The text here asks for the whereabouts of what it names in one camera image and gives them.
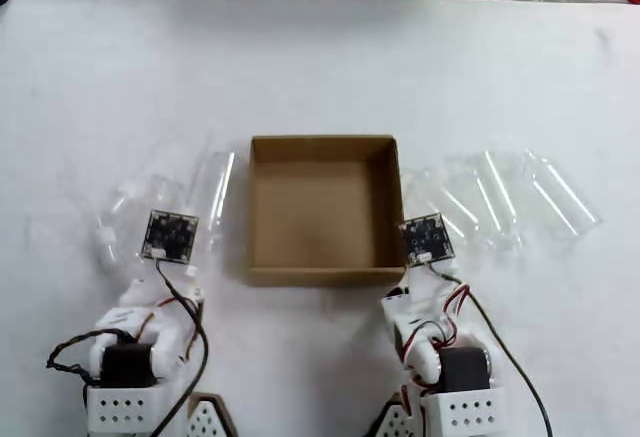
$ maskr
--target white table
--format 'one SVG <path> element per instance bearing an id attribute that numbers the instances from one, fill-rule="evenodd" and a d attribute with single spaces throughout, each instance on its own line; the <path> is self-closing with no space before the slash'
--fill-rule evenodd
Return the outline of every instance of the white table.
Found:
<path id="1" fill-rule="evenodd" d="M 79 379 L 44 362 L 123 288 L 97 270 L 88 209 L 163 142 L 212 130 L 245 155 L 253 134 L 392 133 L 409 167 L 484 147 L 554 157 L 604 225 L 570 253 L 479 271 L 462 255 L 461 270 L 557 436 L 637 435 L 638 35 L 630 6 L 12 0 L 0 9 L 0 434 L 82 434 Z M 224 396 L 243 437 L 363 434 L 400 374 L 383 290 L 249 288 L 242 243 L 229 234 L 204 283 L 200 389 Z M 510 369 L 506 385 L 512 435 L 542 436 Z"/>

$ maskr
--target electrical wire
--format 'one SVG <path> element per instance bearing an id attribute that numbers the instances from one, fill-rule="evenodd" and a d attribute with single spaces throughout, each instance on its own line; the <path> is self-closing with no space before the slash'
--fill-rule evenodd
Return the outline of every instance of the electrical wire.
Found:
<path id="1" fill-rule="evenodd" d="M 56 348 L 53 349 L 53 352 L 49 354 L 46 368 L 54 369 L 59 372 L 68 372 L 70 374 L 79 375 L 80 378 L 84 381 L 86 386 L 95 385 L 96 383 L 98 383 L 98 380 L 91 377 L 91 374 L 89 373 L 89 371 L 84 369 L 80 364 L 73 364 L 73 365 L 59 364 L 56 362 L 56 358 L 58 357 L 58 355 L 60 355 L 60 353 L 64 349 L 67 349 L 76 344 L 79 344 L 80 342 L 83 342 L 92 337 L 97 337 L 98 335 L 102 335 L 102 334 L 113 334 L 118 337 L 118 342 L 120 343 L 124 342 L 128 344 L 132 344 L 136 342 L 135 337 L 133 337 L 130 333 L 125 332 L 122 329 L 113 328 L 113 329 L 92 330 L 90 332 L 87 332 L 86 334 L 76 335 L 75 337 L 67 340 L 66 342 L 58 344 Z"/>
<path id="2" fill-rule="evenodd" d="M 418 334 L 418 332 L 420 330 L 422 330 L 424 327 L 426 327 L 428 324 L 432 324 L 435 325 L 439 330 L 440 333 L 442 334 L 442 341 L 439 341 L 437 339 L 433 339 L 434 345 L 435 343 L 444 343 L 447 340 L 447 336 L 446 333 L 444 331 L 444 329 L 442 328 L 442 326 L 436 322 L 435 320 L 425 320 L 424 322 L 421 322 L 420 324 L 418 324 L 413 331 L 411 332 L 411 335 L 409 335 L 409 338 L 407 339 L 407 341 L 405 342 L 404 346 L 402 347 L 402 351 L 400 352 L 400 361 L 404 364 L 405 360 L 407 358 L 407 354 L 409 353 L 409 349 L 411 348 L 411 344 L 413 344 L 414 339 L 416 338 L 416 335 Z"/>
<path id="3" fill-rule="evenodd" d="M 444 280 L 447 280 L 449 282 L 454 282 L 454 283 L 456 283 L 458 285 L 463 285 L 462 280 L 458 279 L 457 277 L 454 277 L 452 275 L 445 274 L 445 273 L 442 273 L 442 272 L 438 272 L 437 270 L 435 270 L 433 268 L 433 266 L 431 264 L 427 264 L 427 265 L 429 267 L 429 270 L 431 270 L 431 272 L 433 272 L 438 277 L 440 277 L 440 278 L 442 278 Z M 516 358 L 513 356 L 513 354 L 511 353 L 511 351 L 507 347 L 507 344 L 504 343 L 504 341 L 502 340 L 502 338 L 498 334 L 498 331 L 495 328 L 495 326 L 493 325 L 493 322 L 491 321 L 491 319 L 487 315 L 487 312 L 484 310 L 484 307 L 482 307 L 482 305 L 480 304 L 480 302 L 478 301 L 476 296 L 473 295 L 473 292 L 471 292 L 470 290 L 468 292 L 468 295 L 469 295 L 469 298 L 471 299 L 471 301 L 473 302 L 473 304 L 476 306 L 476 309 L 478 309 L 478 312 L 480 312 L 480 315 L 482 316 L 482 318 L 484 319 L 485 323 L 487 324 L 487 327 L 491 331 L 491 334 L 496 339 L 496 342 L 498 342 L 498 345 L 500 345 L 500 348 L 502 348 L 502 351 L 505 353 L 505 355 L 507 356 L 507 358 L 509 359 L 511 364 L 513 364 L 515 369 L 520 374 L 520 377 L 522 377 L 522 380 L 524 380 L 524 383 L 529 388 L 529 391 L 531 392 L 531 395 L 533 395 L 533 398 L 535 399 L 536 404 L 538 404 L 538 408 L 540 409 L 540 413 L 542 414 L 542 419 L 544 420 L 544 426 L 545 426 L 545 428 L 547 430 L 547 437 L 553 437 L 553 429 L 551 428 L 551 421 L 549 420 L 549 415 L 547 414 L 547 409 L 545 408 L 544 403 L 542 402 L 542 399 L 540 398 L 540 395 L 538 394 L 538 391 L 536 390 L 535 386 L 533 385 L 533 382 L 531 382 L 531 379 L 529 378 L 527 373 L 524 371 L 522 366 L 518 363 Z"/>
<path id="4" fill-rule="evenodd" d="M 169 422 L 171 422 L 171 420 L 176 416 L 176 414 L 178 413 L 182 405 L 189 398 L 189 396 L 193 392 L 193 389 L 195 389 L 196 385 L 200 381 L 200 377 L 202 377 L 204 369 L 207 366 L 207 361 L 209 360 L 209 340 L 207 339 L 207 334 L 204 331 L 204 328 L 202 327 L 201 320 L 198 318 L 198 315 L 193 311 L 193 309 L 191 309 L 187 299 L 182 294 L 180 294 L 180 292 L 176 290 L 176 288 L 173 286 L 171 281 L 162 272 L 162 270 L 160 269 L 160 260 L 156 260 L 156 270 L 162 277 L 162 280 L 164 280 L 164 283 L 169 289 L 169 292 L 171 292 L 171 295 L 173 295 L 173 297 L 180 303 L 180 305 L 184 307 L 184 309 L 189 314 L 189 317 L 191 317 L 191 319 L 193 320 L 193 323 L 196 326 L 196 330 L 200 334 L 200 337 L 202 338 L 204 352 L 202 354 L 202 362 L 200 363 L 198 372 L 193 377 L 193 380 L 191 381 L 189 386 L 185 389 L 185 391 L 182 393 L 180 398 L 176 401 L 176 403 L 171 408 L 171 410 L 167 412 L 167 415 L 165 415 L 164 419 L 162 419 L 162 421 L 158 424 L 156 429 L 151 434 L 149 434 L 149 437 L 158 437 L 162 433 L 162 431 L 165 429 L 165 427 L 169 424 Z"/>

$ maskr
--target black circuit board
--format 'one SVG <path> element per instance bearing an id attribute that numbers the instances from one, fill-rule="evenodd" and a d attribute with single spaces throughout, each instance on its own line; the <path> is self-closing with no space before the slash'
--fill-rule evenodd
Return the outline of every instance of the black circuit board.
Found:
<path id="1" fill-rule="evenodd" d="M 197 217 L 152 210 L 142 243 L 142 257 L 188 264 L 197 228 Z M 158 257 L 158 251 L 164 251 L 164 255 Z"/>
<path id="2" fill-rule="evenodd" d="M 400 225 L 409 267 L 456 256 L 441 214 L 407 220 Z"/>

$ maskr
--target open cardboard box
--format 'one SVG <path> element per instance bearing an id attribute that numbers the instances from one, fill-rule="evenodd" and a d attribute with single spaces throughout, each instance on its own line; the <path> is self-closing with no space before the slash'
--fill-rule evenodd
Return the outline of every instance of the open cardboard box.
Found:
<path id="1" fill-rule="evenodd" d="M 402 194 L 391 136 L 254 137 L 249 281 L 397 283 Z"/>

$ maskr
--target transparent plastic tube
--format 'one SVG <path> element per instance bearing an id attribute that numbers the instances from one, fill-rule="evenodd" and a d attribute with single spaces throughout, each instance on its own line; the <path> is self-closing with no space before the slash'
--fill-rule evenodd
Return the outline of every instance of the transparent plastic tube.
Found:
<path id="1" fill-rule="evenodd" d="M 495 155 L 485 150 L 473 156 L 470 163 L 474 184 L 484 206 L 484 220 L 490 229 L 486 234 L 489 242 L 505 249 L 520 247 L 518 211 Z"/>
<path id="2" fill-rule="evenodd" d="M 413 173 L 406 184 L 405 204 L 418 217 L 440 212 L 450 237 L 458 244 L 471 241 L 479 230 L 479 219 L 459 195 L 442 177 L 430 170 Z"/>
<path id="3" fill-rule="evenodd" d="M 601 219 L 549 159 L 525 151 L 530 185 L 535 191 L 538 226 L 553 236 L 570 239 L 584 235 Z"/>

